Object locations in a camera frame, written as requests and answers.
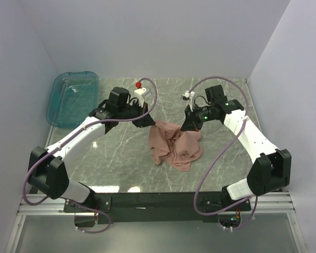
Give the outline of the pink t shirt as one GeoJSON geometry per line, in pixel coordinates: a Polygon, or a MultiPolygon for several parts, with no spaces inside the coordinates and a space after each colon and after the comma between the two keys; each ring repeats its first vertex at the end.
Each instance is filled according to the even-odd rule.
{"type": "Polygon", "coordinates": [[[191,163],[203,154],[200,139],[200,132],[182,131],[178,124],[156,120],[150,128],[147,145],[156,165],[165,161],[173,168],[187,172],[191,163]]]}

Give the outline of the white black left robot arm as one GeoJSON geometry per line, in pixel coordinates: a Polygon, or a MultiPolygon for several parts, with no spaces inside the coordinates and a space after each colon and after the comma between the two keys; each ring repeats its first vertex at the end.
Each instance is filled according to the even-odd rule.
{"type": "Polygon", "coordinates": [[[83,148],[106,135],[120,122],[132,122],[138,128],[155,124],[149,115],[147,100],[157,92],[140,87],[133,95],[129,90],[115,87],[108,99],[93,109],[72,132],[46,149],[37,147],[31,152],[24,184],[30,184],[51,199],[64,198],[76,202],[80,210],[88,212],[97,207],[95,192],[88,186],[69,179],[67,167],[83,148]]]}

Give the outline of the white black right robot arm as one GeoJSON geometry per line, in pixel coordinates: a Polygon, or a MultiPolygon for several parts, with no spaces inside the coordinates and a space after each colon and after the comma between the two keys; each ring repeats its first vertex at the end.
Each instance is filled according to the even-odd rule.
{"type": "Polygon", "coordinates": [[[227,99],[221,85],[207,88],[205,94],[205,106],[196,105],[193,91],[182,95],[188,105],[181,131],[200,131],[205,122],[218,120],[240,141],[253,163],[245,179],[223,188],[221,206],[233,210],[242,198],[261,196],[288,186],[291,153],[271,143],[251,121],[242,104],[227,99]]]}

